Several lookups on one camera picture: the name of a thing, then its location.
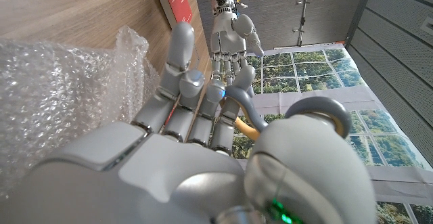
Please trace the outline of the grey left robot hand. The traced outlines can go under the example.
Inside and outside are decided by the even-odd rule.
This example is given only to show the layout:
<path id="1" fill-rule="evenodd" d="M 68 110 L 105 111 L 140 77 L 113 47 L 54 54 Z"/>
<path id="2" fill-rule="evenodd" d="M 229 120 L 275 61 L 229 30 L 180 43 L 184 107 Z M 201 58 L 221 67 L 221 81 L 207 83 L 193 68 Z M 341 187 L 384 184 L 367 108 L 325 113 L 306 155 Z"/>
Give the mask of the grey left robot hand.
<path id="1" fill-rule="evenodd" d="M 218 9 L 210 38 L 212 77 L 232 84 L 246 66 L 247 48 L 264 56 L 255 25 L 249 16 L 237 15 L 230 7 Z"/>

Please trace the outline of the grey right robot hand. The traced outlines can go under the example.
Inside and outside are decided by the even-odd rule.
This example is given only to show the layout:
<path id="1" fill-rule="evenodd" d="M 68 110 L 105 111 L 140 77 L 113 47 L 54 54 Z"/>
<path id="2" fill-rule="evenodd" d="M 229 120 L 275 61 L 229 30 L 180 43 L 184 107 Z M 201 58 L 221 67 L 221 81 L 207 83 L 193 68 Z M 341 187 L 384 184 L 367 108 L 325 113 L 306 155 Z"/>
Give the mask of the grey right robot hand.
<path id="1" fill-rule="evenodd" d="M 189 67 L 193 28 L 171 33 L 162 80 L 130 123 L 51 153 L 1 205 L 2 223 L 375 223 L 350 112 L 307 97 L 282 119 L 254 108 L 255 71 L 232 85 Z"/>

